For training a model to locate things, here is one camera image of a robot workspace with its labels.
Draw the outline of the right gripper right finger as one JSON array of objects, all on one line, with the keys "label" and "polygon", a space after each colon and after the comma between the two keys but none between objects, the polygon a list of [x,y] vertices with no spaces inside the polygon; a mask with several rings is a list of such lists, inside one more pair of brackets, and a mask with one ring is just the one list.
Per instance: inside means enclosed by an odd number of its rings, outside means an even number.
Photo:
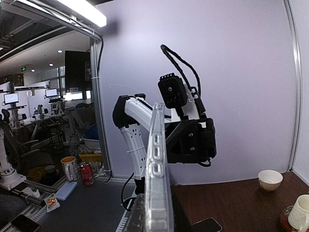
[{"label": "right gripper right finger", "polygon": [[193,229],[189,219],[183,209],[181,202],[176,194],[171,195],[173,214],[174,214],[174,231],[175,232],[192,232]]}]

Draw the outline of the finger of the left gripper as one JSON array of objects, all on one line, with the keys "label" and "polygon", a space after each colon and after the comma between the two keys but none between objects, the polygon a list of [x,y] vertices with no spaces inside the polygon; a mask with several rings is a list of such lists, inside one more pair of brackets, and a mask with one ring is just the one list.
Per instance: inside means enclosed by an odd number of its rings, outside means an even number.
[{"label": "finger of the left gripper", "polygon": [[198,163],[198,126],[196,120],[166,124],[168,163]]}]

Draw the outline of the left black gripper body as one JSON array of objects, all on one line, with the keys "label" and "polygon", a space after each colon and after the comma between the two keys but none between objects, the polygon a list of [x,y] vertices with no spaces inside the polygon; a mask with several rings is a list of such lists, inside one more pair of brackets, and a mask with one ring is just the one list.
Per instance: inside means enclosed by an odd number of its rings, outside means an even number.
[{"label": "left black gripper body", "polygon": [[213,119],[195,120],[193,125],[194,163],[211,164],[211,159],[217,154]]}]

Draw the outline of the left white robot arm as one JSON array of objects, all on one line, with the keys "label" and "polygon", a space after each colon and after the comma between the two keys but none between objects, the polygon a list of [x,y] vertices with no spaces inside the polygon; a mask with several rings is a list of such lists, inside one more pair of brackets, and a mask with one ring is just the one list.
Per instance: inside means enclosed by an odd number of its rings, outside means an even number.
[{"label": "left white robot arm", "polygon": [[[211,165],[217,154],[215,127],[212,118],[205,114],[200,98],[189,97],[184,106],[167,105],[171,114],[165,116],[165,136],[168,163]],[[141,127],[150,129],[153,107],[145,100],[145,94],[119,96],[112,118],[127,145],[133,161],[131,178],[135,193],[144,193],[147,149],[143,143]]]}]

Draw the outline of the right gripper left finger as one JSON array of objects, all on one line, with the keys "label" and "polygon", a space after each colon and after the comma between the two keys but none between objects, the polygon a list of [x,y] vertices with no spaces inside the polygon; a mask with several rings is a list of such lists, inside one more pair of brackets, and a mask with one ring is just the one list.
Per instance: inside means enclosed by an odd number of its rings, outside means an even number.
[{"label": "right gripper left finger", "polygon": [[145,194],[137,195],[124,228],[125,232],[146,232]]}]

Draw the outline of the clear phone case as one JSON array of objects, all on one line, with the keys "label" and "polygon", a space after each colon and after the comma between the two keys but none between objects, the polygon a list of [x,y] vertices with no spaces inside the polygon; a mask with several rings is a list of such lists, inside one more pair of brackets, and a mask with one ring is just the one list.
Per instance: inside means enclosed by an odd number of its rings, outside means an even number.
[{"label": "clear phone case", "polygon": [[163,103],[154,105],[149,130],[144,197],[146,232],[174,231],[164,108]]}]

